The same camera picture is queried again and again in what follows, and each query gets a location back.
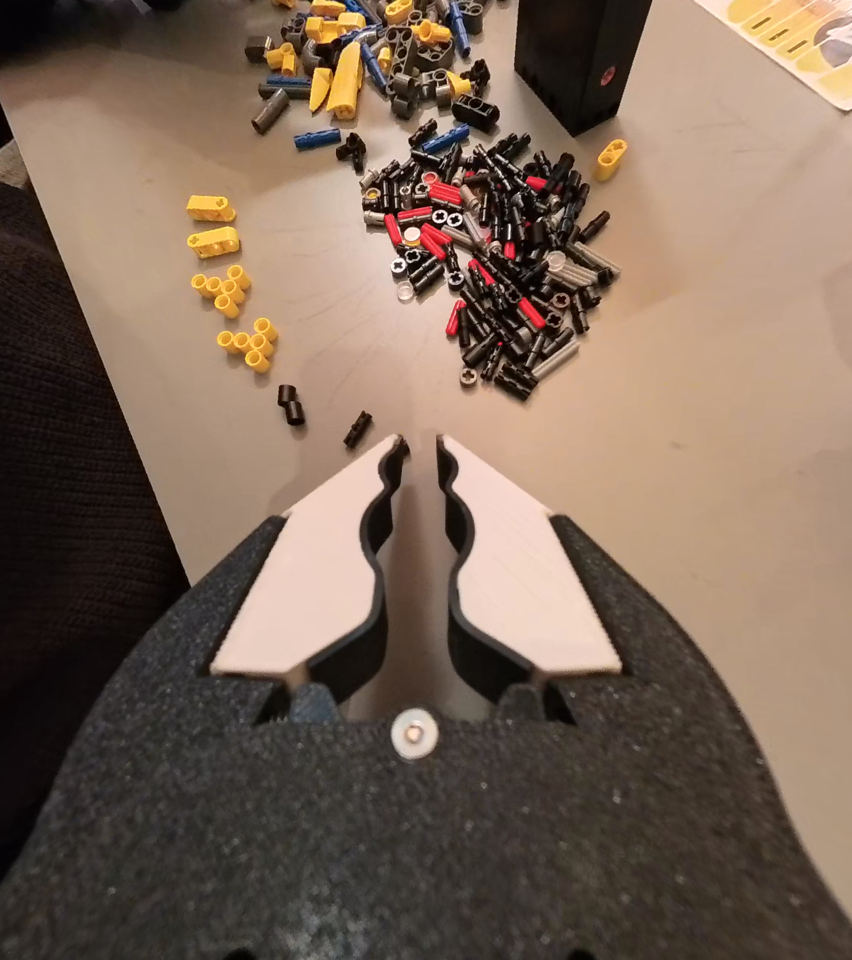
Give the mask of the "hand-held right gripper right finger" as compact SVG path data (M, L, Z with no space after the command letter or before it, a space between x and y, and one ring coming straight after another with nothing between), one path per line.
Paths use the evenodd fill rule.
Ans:
M623 661L557 531L561 516L449 435L435 442L445 532L448 647L492 704L515 685L619 675Z

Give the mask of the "pile of black red pins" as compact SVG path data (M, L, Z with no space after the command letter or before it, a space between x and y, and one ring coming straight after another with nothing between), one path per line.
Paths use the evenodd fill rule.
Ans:
M386 237L410 304L440 287L453 296L444 336L461 389L525 403L576 356L623 269L595 246L611 213L583 219L592 184L569 151L535 150L526 131L487 143L472 142L476 132L430 121L380 169L358 135L336 156L359 174L363 224Z

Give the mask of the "black perforated block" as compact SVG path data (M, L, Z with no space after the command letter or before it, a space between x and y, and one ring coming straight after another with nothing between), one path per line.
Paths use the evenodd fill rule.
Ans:
M514 68L571 137L612 119L650 1L520 1Z

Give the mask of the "yellow sticker sheet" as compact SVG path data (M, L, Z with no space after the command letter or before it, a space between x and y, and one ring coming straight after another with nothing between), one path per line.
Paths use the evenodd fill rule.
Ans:
M852 111L852 1L699 1L697 5L831 106Z

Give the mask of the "pile of yellow black bricks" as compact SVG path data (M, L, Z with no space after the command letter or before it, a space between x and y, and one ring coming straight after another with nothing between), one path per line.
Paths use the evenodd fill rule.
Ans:
M500 110L485 98L490 72L472 56L487 2L276 2L288 10L276 38L252 35L243 54L264 67L262 106L251 120L260 137L293 101L332 124L357 119L370 87L406 122L420 108L452 114L466 131L490 132Z

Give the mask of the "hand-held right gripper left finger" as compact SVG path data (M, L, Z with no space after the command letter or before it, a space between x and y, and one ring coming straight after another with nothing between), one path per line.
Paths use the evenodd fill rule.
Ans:
M349 700L384 664L388 634L379 552L408 444L393 433L280 516L278 533L213 654L209 672L323 685Z

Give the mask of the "person's dark sweater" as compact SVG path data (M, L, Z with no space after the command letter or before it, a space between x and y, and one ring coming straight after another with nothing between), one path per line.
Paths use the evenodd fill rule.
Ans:
M38 203L0 182L0 881L97 696L188 585Z

